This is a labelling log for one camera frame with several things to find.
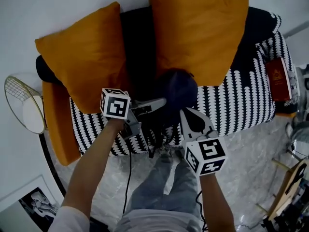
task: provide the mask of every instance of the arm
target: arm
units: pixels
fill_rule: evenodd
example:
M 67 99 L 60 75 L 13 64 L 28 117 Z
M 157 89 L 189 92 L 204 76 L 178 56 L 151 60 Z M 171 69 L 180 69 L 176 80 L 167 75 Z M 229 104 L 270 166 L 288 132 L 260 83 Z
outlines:
M 123 120 L 111 119 L 77 163 L 70 179 L 68 192 L 62 206 L 70 206 L 90 217 L 91 203 L 98 184 L 105 171 L 112 144 Z
M 214 174 L 200 177 L 205 221 L 210 232 L 234 232 L 234 218 Z

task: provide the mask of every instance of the marble floor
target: marble floor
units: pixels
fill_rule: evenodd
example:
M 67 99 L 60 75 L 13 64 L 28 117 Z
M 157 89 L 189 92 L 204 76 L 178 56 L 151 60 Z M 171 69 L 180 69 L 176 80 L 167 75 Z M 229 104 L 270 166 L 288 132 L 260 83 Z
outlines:
M 289 121 L 288 118 L 276 116 L 269 123 L 225 137 L 229 158 L 224 168 L 217 174 L 217 178 L 234 214 L 237 231 L 245 232 L 249 231 L 249 228 L 253 232 L 264 231 L 259 225 L 264 214 L 255 204 L 259 203 L 264 208 L 269 208 L 274 199 L 272 195 L 278 191 L 285 174 L 271 162 L 271 159 L 280 160 L 288 166 L 297 163 L 296 159 L 285 153 L 288 142 L 285 125 Z M 56 171 L 64 187 L 67 188 L 77 162 L 68 167 L 60 165 L 48 141 L 48 133 L 45 137 Z M 146 178 L 157 157 L 158 155 L 155 155 L 150 159 L 146 154 L 132 155 L 128 198 Z M 111 229 L 122 215 L 128 175 L 129 156 L 110 157 L 93 199 L 91 216 L 104 222 Z M 171 174 L 166 185 L 166 193 L 170 191 L 173 178 Z

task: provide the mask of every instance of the black cable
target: black cable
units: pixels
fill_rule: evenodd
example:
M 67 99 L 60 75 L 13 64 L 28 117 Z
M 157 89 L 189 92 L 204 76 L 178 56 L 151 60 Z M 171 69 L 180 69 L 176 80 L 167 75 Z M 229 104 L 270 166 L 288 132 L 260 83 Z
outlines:
M 198 201 L 198 198 L 199 196 L 202 194 L 202 191 L 200 191 L 197 195 L 197 197 L 195 198 L 195 202 L 199 204 L 199 207 L 200 207 L 200 213 L 201 213 L 201 218 L 202 218 L 202 221 L 204 222 L 204 225 L 203 225 L 203 228 L 202 228 L 202 231 L 206 231 L 208 230 L 208 227 L 206 227 L 206 221 L 205 221 L 205 218 L 203 216 L 203 205 Z
M 295 150 L 295 152 L 297 152 L 299 155 L 302 155 L 302 156 L 308 157 L 308 156 L 306 156 L 306 155 L 304 155 L 304 154 L 302 154 L 302 153 L 299 153 L 297 150 Z
M 204 218 L 204 216 L 203 216 L 203 205 L 198 201 L 198 198 L 199 198 L 199 196 L 202 194 L 202 191 L 200 191 L 199 193 L 198 193 L 198 195 L 197 195 L 197 197 L 195 198 L 195 201 L 196 201 L 196 203 L 198 203 L 199 204 L 199 207 L 200 207 L 200 213 L 201 213 L 201 218 L 202 218 L 202 221 L 204 222 L 204 225 L 203 225 L 203 228 L 202 228 L 202 231 L 208 231 L 208 226 L 206 226 L 206 221 L 205 221 L 205 218 Z M 261 221 L 259 221 L 256 225 L 254 225 L 253 227 L 249 227 L 248 225 L 245 225 L 245 224 L 241 224 L 241 225 L 235 225 L 235 227 L 246 227 L 246 228 L 248 228 L 248 230 L 252 230 L 252 229 L 254 229 L 255 227 L 257 227 L 258 225 L 260 225 L 260 222 Z
M 129 179 L 127 180 L 125 205 L 124 205 L 124 210 L 123 210 L 122 214 L 124 214 L 125 210 L 126 210 L 127 191 L 129 189 L 129 183 L 130 183 L 131 173 L 132 173 L 132 155 L 131 155 L 131 150 L 130 149 L 129 149 L 129 155 L 130 155 L 130 174 L 129 174 Z

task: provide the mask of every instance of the jeans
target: jeans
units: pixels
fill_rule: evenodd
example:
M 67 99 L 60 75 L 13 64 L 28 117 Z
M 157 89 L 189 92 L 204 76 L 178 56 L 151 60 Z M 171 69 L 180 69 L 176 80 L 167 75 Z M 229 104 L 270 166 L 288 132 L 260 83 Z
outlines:
M 196 203 L 197 178 L 184 159 L 176 167 L 170 193 L 163 194 L 172 164 L 172 156 L 159 157 L 148 177 L 133 191 L 125 214 L 137 209 L 153 209 L 186 212 L 200 219 Z

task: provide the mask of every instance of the white shirt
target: white shirt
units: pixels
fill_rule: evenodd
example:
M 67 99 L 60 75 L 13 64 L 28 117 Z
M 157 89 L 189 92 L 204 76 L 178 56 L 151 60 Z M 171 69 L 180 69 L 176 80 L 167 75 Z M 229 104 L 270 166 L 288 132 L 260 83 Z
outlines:
M 114 232 L 198 232 L 199 220 L 189 214 L 164 210 L 133 210 L 123 216 Z M 49 232 L 89 232 L 90 222 L 84 213 L 61 207 Z

